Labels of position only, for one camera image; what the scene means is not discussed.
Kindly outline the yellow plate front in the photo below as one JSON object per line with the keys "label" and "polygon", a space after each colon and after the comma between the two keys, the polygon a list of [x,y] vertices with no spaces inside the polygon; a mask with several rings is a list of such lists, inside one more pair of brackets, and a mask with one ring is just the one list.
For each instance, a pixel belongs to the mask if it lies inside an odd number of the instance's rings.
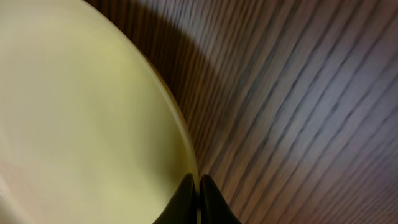
{"label": "yellow plate front", "polygon": [[153,223],[188,173],[178,106],[111,21],[1,2],[2,223]]}

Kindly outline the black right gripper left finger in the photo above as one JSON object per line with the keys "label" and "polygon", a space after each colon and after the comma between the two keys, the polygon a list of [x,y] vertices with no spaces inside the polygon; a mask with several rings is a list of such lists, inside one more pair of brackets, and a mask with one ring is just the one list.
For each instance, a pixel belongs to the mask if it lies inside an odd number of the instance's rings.
{"label": "black right gripper left finger", "polygon": [[187,174],[177,187],[164,211],[154,224],[196,224],[197,194],[192,174]]}

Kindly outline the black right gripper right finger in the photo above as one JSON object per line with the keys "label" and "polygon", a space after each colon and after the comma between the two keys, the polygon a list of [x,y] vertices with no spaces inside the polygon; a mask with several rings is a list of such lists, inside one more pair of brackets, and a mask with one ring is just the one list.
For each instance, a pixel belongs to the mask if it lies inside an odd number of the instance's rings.
{"label": "black right gripper right finger", "polygon": [[209,175],[201,177],[200,210],[202,224],[241,224]]}

